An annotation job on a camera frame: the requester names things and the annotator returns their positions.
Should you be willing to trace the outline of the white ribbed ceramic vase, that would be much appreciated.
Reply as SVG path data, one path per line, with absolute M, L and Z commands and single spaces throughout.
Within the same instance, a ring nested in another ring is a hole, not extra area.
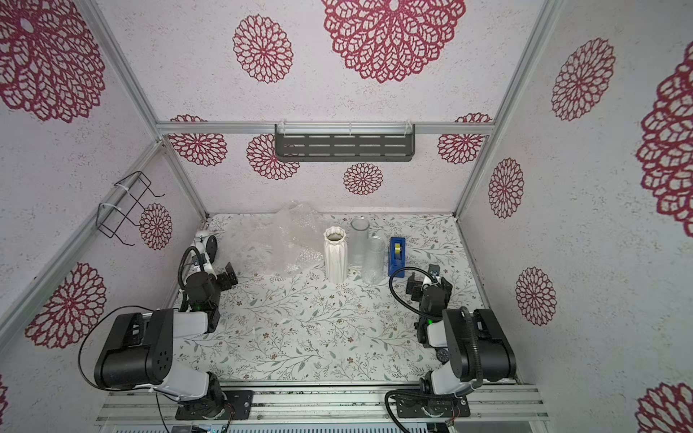
M 325 274 L 334 284 L 341 284 L 348 276 L 347 234 L 342 227 L 333 226 L 324 232 Z

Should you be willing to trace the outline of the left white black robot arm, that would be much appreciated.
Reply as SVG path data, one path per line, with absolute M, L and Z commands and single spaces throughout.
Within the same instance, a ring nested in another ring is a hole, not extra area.
M 233 405 L 218 377 L 174 359 L 177 338 L 212 334 L 220 321 L 222 292 L 238 284 L 230 263 L 219 275 L 199 271 L 184 283 L 189 311 L 155 310 L 122 314 L 115 318 L 97 359 L 94 380 L 109 392 L 149 389 L 178 403 L 178 420 L 231 418 Z

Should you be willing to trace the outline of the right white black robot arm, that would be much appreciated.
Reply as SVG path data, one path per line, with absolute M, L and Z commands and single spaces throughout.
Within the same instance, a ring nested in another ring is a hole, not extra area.
M 405 293 L 418 306 L 409 310 L 418 317 L 417 341 L 432 349 L 440 366 L 420 379 L 425 395 L 462 396 L 484 382 L 513 379 L 517 363 L 514 350 L 494 312 L 489 309 L 452 308 L 452 284 L 438 265 L 424 271 L 406 267 L 410 273 Z

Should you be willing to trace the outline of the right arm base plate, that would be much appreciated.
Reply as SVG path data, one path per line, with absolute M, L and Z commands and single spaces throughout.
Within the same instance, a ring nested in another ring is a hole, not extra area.
M 393 399 L 399 418 L 447 420 L 471 415 L 466 397 L 442 400 L 396 394 Z

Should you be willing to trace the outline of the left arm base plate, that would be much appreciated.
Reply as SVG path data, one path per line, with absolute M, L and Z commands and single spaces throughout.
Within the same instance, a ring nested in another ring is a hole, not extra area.
M 222 391 L 217 397 L 211 394 L 201 399 L 180 402 L 175 420 L 247 420 L 253 405 L 254 392 Z

